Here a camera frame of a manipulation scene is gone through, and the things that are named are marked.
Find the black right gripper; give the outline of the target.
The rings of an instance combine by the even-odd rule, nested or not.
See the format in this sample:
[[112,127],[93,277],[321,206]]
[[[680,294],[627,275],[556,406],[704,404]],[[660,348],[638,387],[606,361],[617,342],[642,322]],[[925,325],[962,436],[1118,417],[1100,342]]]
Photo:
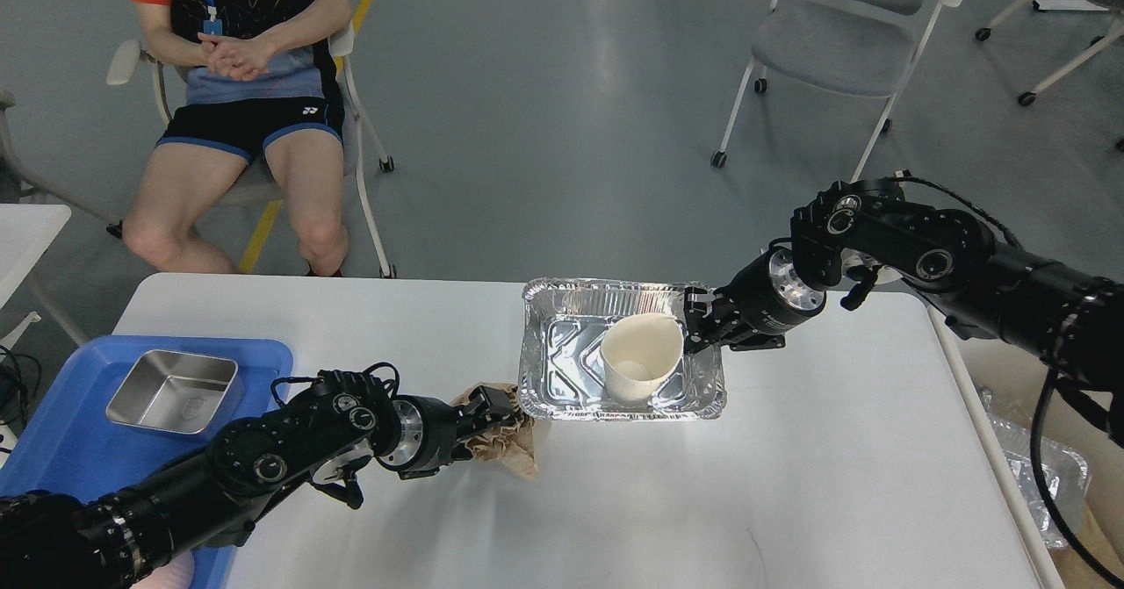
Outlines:
[[785,333],[818,316],[825,302],[826,292],[798,275],[791,250],[767,250],[726,286],[687,286],[683,353],[786,348]]

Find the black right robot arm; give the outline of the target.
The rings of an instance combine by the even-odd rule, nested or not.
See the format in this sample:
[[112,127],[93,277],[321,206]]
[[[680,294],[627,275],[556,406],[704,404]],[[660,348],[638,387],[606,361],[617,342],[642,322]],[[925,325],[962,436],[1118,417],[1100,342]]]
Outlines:
[[825,294],[854,281],[853,312],[883,270],[895,270],[962,339],[1001,339],[1046,366],[1032,418],[1028,462],[1053,525],[1111,586],[1121,578],[1084,546],[1057,509],[1041,457],[1048,407],[1059,395],[1093,428],[1121,443],[1121,284],[1033,255],[1007,226],[967,198],[939,209],[904,197],[914,176],[835,182],[792,212],[790,232],[709,298],[689,288],[687,356],[705,348],[782,348],[785,334],[824,310]]

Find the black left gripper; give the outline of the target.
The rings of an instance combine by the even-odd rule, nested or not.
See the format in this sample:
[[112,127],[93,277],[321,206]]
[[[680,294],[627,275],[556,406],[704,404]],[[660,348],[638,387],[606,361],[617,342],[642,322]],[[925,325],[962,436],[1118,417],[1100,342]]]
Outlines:
[[400,437],[377,462],[401,480],[433,477],[442,468],[470,461],[493,461],[490,442],[469,440],[497,427],[514,427],[518,406],[493,386],[475,386],[457,406],[430,397],[393,399]]

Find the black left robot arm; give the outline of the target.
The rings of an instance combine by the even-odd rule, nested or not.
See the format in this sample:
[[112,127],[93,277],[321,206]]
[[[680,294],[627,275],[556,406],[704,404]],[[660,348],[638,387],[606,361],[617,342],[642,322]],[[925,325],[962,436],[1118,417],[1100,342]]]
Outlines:
[[4,496],[4,588],[127,588],[189,550],[243,545],[302,484],[359,509],[369,463],[401,480],[432,477],[470,460],[471,440],[518,420],[497,386],[474,386],[453,406],[400,393],[399,373],[380,369],[307,377],[273,413],[228,422],[202,448],[93,502]]

